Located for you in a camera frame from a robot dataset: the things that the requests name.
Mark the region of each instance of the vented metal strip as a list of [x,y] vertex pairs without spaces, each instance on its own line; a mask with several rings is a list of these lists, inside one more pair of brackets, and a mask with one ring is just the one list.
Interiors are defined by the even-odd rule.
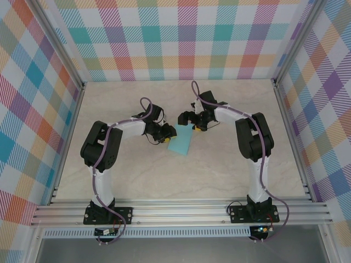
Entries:
[[[126,229],[122,238],[248,237],[248,226],[138,227]],[[47,228],[43,238],[96,238],[94,228]]]

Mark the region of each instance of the plaid fabric backdrop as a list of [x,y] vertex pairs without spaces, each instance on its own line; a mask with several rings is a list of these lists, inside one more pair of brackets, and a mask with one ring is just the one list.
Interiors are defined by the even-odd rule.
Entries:
[[134,81],[271,78],[289,25],[298,23],[296,10],[307,1],[41,3],[83,78]]
[[278,66],[276,67],[276,69],[274,71],[273,78],[277,77],[277,75],[281,69],[281,66],[283,65],[283,63],[285,61],[285,58],[288,55],[288,53],[290,52],[291,48],[293,47],[295,40],[296,40],[296,37],[298,36],[298,34],[302,28],[303,23],[306,21],[306,18],[308,17],[309,12],[311,11],[311,8],[312,8],[315,1],[316,0],[309,0],[308,1],[308,4],[306,5],[305,10],[303,11],[303,14],[300,17],[300,20],[298,21],[297,26],[296,26],[293,34],[291,35],[288,44],[286,45],[284,53],[279,60]]
[[329,0],[281,83],[319,201],[351,258],[351,1]]
[[53,184],[78,88],[24,0],[0,0],[0,262]]

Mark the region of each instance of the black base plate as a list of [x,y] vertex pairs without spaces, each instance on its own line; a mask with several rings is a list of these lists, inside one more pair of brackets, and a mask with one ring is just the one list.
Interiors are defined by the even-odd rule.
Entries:
[[[278,223],[279,214],[274,215],[274,212],[278,212],[275,205],[271,206],[271,210],[267,213],[272,217],[273,223]],[[267,214],[262,215],[257,220],[252,220],[250,214],[248,213],[246,206],[244,205],[231,205],[229,207],[230,222],[231,223],[271,223],[270,218]]]
[[[114,211],[119,213],[126,221],[127,225],[130,225],[132,223],[132,218],[133,218],[133,208],[132,207],[114,207]],[[121,222],[123,224],[122,219],[120,219],[118,216],[110,216],[108,220],[95,220],[93,216],[92,209],[90,205],[86,208],[85,215],[88,215],[88,217],[84,216],[83,224],[84,225],[113,225],[115,224],[118,226]]]

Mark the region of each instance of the marble floor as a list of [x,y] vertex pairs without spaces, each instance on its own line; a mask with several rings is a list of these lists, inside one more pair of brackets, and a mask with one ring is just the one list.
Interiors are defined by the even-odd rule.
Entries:
[[[191,81],[88,83],[73,134],[57,199],[90,199],[92,180],[80,149],[97,121],[113,123],[142,111],[139,99],[149,97],[161,106],[174,125],[179,114],[190,111],[195,99]],[[270,80],[198,81],[202,92],[241,111],[262,112],[275,147],[269,163],[269,189],[278,196],[304,195],[302,183],[281,119]],[[235,127],[220,124],[207,132],[193,133],[187,156],[151,145],[145,136],[121,143],[112,167],[116,198],[221,198],[248,193],[247,162],[240,154]]]

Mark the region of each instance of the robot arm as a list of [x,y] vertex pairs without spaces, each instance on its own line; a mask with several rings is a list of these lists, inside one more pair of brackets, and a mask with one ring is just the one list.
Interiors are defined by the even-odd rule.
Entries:
[[[200,98],[205,101],[225,105],[226,102],[217,103],[212,92],[207,91],[200,94]],[[255,126],[252,121],[245,116],[231,111],[227,108],[207,105],[195,100],[191,104],[194,108],[193,112],[183,112],[178,117],[178,124],[187,125],[188,121],[194,124],[194,129],[205,132],[207,125],[211,121],[223,122],[236,127],[237,140],[241,154],[247,159],[250,172],[250,186],[247,195],[246,210],[253,221],[266,217],[266,214],[272,210],[272,200],[262,189],[260,182],[260,169],[262,163],[262,145],[258,134],[252,134]],[[263,184],[268,185],[268,162],[271,149],[274,147],[274,141],[268,128],[267,122],[262,113],[251,115],[256,121],[262,132],[265,143],[265,161],[262,174]]]
[[[248,169],[250,173],[250,186],[248,191],[249,198],[255,203],[268,200],[269,196],[262,189],[261,183],[259,181],[262,151],[260,158],[258,158],[259,156],[255,156],[256,160],[254,159],[254,150],[250,151],[250,149],[252,149],[250,146],[250,141],[253,141],[253,135],[251,133],[249,125],[250,120],[245,119],[243,115],[240,115],[234,111],[230,111],[226,108],[216,108],[214,110],[214,115],[217,121],[236,126],[239,149],[242,155],[247,158]],[[262,176],[264,185],[267,185],[268,183],[268,162],[269,156],[266,155]]]
[[[93,174],[93,166],[97,162],[106,138],[106,132],[112,124],[97,121],[93,124],[82,148],[81,157],[88,166],[91,176],[95,176],[96,192],[100,200],[110,209],[115,209],[115,199],[111,191],[111,167],[115,164],[121,141],[137,135],[151,135],[158,143],[168,141],[177,135],[174,127],[166,123],[165,114],[162,108],[157,105],[152,106],[152,113],[142,120],[150,105],[145,112],[132,117],[131,122],[116,123],[109,134],[106,151],[103,159],[98,164]],[[107,224],[113,222],[113,215],[103,208],[96,196],[93,196],[90,205],[86,210],[84,224]]]

